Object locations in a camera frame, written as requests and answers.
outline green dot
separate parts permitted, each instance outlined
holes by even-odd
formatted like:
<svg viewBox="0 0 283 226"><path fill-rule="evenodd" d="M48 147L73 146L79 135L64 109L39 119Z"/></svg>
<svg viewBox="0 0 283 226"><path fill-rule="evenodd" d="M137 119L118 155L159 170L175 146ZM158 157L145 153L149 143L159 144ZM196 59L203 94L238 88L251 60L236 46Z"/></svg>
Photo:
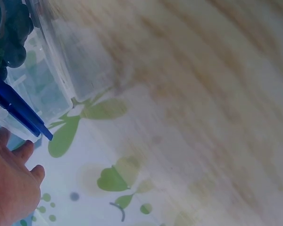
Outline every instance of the green dot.
<svg viewBox="0 0 283 226"><path fill-rule="evenodd" d="M40 211L40 213L45 213L46 212L46 208L44 206L40 206L37 209Z"/></svg>
<svg viewBox="0 0 283 226"><path fill-rule="evenodd" d="M20 224L21 224L22 226L27 226L27 222L26 222L25 220L21 220L21 221L20 221Z"/></svg>
<svg viewBox="0 0 283 226"><path fill-rule="evenodd" d="M56 216L55 216L55 215L50 215L50 216L49 216L49 220L52 221L52 222L54 222L54 221L56 221L57 219L56 219Z"/></svg>
<svg viewBox="0 0 283 226"><path fill-rule="evenodd" d="M141 206L141 212L143 214L149 214L152 212L152 205L150 203L143 204Z"/></svg>
<svg viewBox="0 0 283 226"><path fill-rule="evenodd" d="M50 194L45 193L41 199L43 199L46 202L50 202L51 196L50 196Z"/></svg>

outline hand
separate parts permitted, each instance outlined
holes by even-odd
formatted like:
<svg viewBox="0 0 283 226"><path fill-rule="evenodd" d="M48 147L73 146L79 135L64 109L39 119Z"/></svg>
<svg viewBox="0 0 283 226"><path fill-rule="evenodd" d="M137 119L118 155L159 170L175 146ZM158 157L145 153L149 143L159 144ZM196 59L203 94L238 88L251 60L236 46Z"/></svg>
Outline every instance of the hand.
<svg viewBox="0 0 283 226"><path fill-rule="evenodd" d="M32 213L40 201L44 168L29 171L26 161L33 153L33 143L26 141L14 151L6 147L10 132L0 128L0 226L10 226Z"/></svg>

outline wooden table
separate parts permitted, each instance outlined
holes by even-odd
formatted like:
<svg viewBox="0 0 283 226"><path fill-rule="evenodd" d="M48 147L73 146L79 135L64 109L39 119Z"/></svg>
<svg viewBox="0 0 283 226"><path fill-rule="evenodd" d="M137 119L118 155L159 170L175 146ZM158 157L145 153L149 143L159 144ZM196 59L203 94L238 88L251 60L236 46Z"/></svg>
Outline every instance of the wooden table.
<svg viewBox="0 0 283 226"><path fill-rule="evenodd" d="M283 226L283 0L50 2L113 60L128 112L90 133L135 156L155 217Z"/></svg>

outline clear plastic container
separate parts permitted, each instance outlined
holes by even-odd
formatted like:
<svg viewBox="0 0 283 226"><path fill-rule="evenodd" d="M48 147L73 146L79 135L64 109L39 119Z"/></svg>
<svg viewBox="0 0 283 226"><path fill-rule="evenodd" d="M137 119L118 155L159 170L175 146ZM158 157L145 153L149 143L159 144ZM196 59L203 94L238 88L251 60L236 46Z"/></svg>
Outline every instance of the clear plastic container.
<svg viewBox="0 0 283 226"><path fill-rule="evenodd" d="M83 102L114 83L112 59L90 27L57 18L47 0L30 0L56 70L69 93Z"/></svg>
<svg viewBox="0 0 283 226"><path fill-rule="evenodd" d="M60 75L52 64L50 50L42 30L35 27L25 41L26 60L18 68L7 67L5 80L40 116L45 125L51 124L72 108ZM0 107L0 125L23 140L36 141L31 132Z"/></svg>
<svg viewBox="0 0 283 226"><path fill-rule="evenodd" d="M12 4L21 5L21 0L0 2L4 2L7 15L11 11L17 14L17 8L11 7ZM55 17L47 0L22 0L22 3L27 5L34 30L25 42L20 41L26 49L25 62L17 69L8 68L5 82L45 125L49 125L72 108L71 98L83 102L111 87L115 79L114 68L109 54L91 28ZM13 25L13 19L6 19L6 24L11 23L17 30L19 24ZM1 107L0 125L24 140L38 139Z"/></svg>

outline gray dot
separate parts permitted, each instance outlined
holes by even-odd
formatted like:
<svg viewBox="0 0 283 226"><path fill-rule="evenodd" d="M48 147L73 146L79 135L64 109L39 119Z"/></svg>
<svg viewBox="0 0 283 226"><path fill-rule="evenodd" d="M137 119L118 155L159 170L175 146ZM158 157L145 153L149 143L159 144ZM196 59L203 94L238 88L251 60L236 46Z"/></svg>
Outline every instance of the gray dot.
<svg viewBox="0 0 283 226"><path fill-rule="evenodd" d="M79 198L80 198L80 195L78 194L78 193L76 193L76 192L72 192L71 194L70 194L70 199L72 200L72 201L78 201L79 200Z"/></svg>

